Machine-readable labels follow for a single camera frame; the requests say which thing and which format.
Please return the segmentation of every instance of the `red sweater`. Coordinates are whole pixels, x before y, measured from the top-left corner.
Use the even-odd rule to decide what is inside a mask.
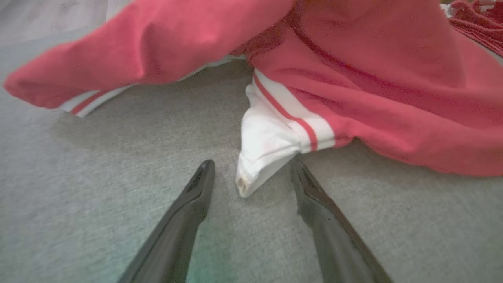
[[[56,108],[89,91],[173,82],[232,52],[310,150],[358,137],[410,164],[503,174],[503,68],[435,0],[137,0],[5,88]]]

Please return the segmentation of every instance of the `red stripe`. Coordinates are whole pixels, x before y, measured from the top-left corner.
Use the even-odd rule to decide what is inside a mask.
[[[77,106],[75,106],[70,111],[70,113],[77,115],[82,109],[84,109],[86,106],[88,106],[91,102],[95,101],[100,96],[102,96],[102,95],[104,95],[104,94],[106,94],[108,92],[110,92],[110,90],[100,91],[100,92],[97,92],[97,93],[91,95],[89,98],[87,98],[86,100],[80,102]]]
[[[274,106],[274,108],[276,108],[276,110],[281,115],[283,115],[285,118],[299,123],[299,125],[301,125],[304,128],[304,130],[306,130],[307,135],[309,136],[309,139],[311,140],[311,151],[316,151],[318,148],[318,140],[316,138],[316,133],[314,132],[313,128],[303,119],[290,115],[290,113],[288,113],[285,110],[285,108],[283,108],[283,106],[281,106],[281,104],[279,104],[279,102],[266,90],[266,88],[264,88],[264,86],[259,81],[259,78],[257,78],[256,74],[254,74],[254,78],[255,78],[255,83],[256,83],[257,87],[262,92],[262,94],[266,97],[266,99],[269,101],[269,103],[271,103]]]

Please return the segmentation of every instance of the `clothing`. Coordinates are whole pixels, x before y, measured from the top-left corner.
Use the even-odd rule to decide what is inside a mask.
[[[481,5],[478,0],[457,0],[446,11],[455,30],[503,56],[503,2]]]
[[[221,60],[205,64],[204,66],[191,72],[190,74],[179,79],[178,81],[184,80],[184,79],[202,71],[203,69],[205,69],[207,67],[216,67],[216,66],[220,66],[222,64],[229,63],[233,60],[244,60],[244,59],[245,59],[244,56],[237,57],[237,56],[232,56],[232,55],[226,55]],[[128,85],[125,87],[121,87],[118,89],[112,89],[112,90],[85,92],[85,93],[79,94],[79,95],[65,101],[58,108],[66,111],[66,112],[70,112],[70,113],[82,118],[82,117],[87,116],[89,113],[91,113],[93,110],[98,108],[103,103],[107,102],[108,100],[112,99],[113,97],[121,94],[123,91],[125,91],[135,85],[136,84],[132,84],[132,85]]]
[[[227,54],[256,68],[236,175],[243,197],[298,152],[356,137],[409,164],[503,174],[503,68],[433,0],[137,0],[5,87],[56,108],[90,91],[173,82]]]

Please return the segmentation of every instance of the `red fabric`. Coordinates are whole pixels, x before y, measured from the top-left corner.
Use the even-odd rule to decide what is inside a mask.
[[[503,174],[503,68],[436,0],[137,0],[6,88],[57,107],[88,90],[171,82],[231,50],[327,120],[336,146],[359,137],[410,164]]]
[[[494,8],[484,13],[478,12],[478,0],[473,3],[457,0],[451,7],[459,10],[449,19],[457,31],[503,56],[503,2],[494,3]]]
[[[81,40],[12,73],[5,89],[46,108],[81,93],[176,81],[246,43],[294,0],[136,0]]]

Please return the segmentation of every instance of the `white ribbed hem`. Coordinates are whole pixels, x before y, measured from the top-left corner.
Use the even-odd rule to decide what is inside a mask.
[[[299,135],[285,124],[274,109],[246,87],[250,108],[241,123],[241,152],[237,161],[236,186],[248,197],[300,152]]]
[[[73,113],[76,116],[82,118],[91,113],[94,109],[98,108],[98,106],[102,105],[103,103],[119,95],[120,93],[129,89],[132,86],[134,85],[114,89],[109,92],[106,91],[86,92],[66,101],[59,107],[59,109]]]
[[[267,93],[261,91],[255,79],[259,80]],[[253,87],[256,94],[267,102],[278,117],[299,135],[301,153],[335,146],[335,134],[329,123],[302,105],[287,87],[270,80],[257,69],[255,69]]]

